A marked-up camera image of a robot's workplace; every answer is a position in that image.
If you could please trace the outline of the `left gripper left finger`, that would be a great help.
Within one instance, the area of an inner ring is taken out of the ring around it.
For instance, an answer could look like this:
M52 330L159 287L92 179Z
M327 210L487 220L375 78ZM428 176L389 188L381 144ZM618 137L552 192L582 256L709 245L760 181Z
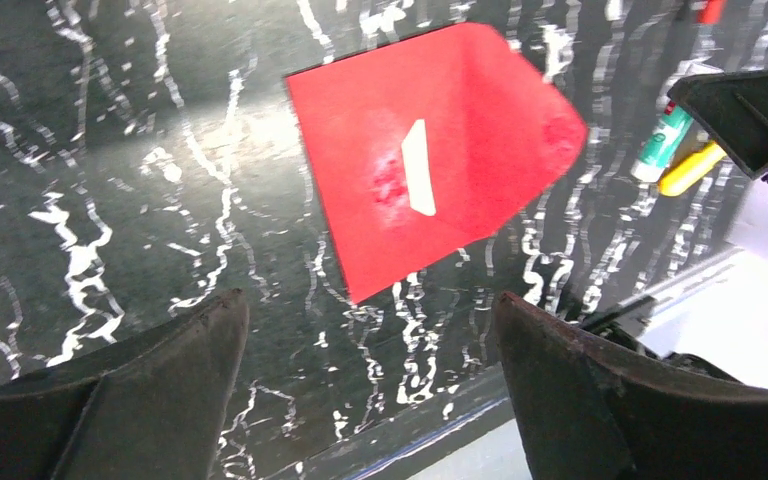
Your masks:
M205 479L249 328L231 289L0 385L0 479Z

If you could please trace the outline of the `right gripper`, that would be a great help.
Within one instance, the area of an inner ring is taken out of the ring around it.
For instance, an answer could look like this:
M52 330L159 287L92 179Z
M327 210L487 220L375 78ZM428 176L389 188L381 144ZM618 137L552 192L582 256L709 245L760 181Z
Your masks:
M768 69L690 75L678 80L668 97L744 174L768 185Z

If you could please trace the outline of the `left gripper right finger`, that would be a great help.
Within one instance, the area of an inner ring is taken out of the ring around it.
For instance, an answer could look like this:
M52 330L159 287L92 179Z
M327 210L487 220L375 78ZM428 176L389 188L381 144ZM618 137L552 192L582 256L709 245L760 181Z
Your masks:
M499 356L535 479L768 479L768 389L646 357L505 292Z

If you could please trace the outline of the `green white glue stick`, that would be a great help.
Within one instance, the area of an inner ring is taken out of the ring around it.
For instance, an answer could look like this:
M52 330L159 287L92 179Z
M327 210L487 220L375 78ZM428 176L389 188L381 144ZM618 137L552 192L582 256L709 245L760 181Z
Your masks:
M692 123L690 114L674 101L669 101L632 166L631 175L645 183L658 181Z

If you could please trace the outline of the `red envelope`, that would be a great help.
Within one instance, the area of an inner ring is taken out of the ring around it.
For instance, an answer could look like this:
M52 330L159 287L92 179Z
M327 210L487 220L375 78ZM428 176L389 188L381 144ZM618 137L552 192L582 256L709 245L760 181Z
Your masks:
M489 25L286 79L349 297L491 236L577 160L577 110Z

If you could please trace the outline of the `cream paper letter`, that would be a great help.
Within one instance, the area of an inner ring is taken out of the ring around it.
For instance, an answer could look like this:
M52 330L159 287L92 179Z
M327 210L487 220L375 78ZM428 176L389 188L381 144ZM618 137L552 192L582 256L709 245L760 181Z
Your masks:
M410 208L428 217L437 213L431 179L426 122L417 119L401 142Z

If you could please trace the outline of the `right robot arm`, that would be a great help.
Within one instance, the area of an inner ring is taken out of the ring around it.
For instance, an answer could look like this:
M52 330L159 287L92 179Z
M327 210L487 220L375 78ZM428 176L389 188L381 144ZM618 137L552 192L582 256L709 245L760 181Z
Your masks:
M596 328L618 327L657 357L768 388L768 69L693 73L667 94L709 137L672 167L663 194L677 196L715 165L748 181L712 259L598 314Z

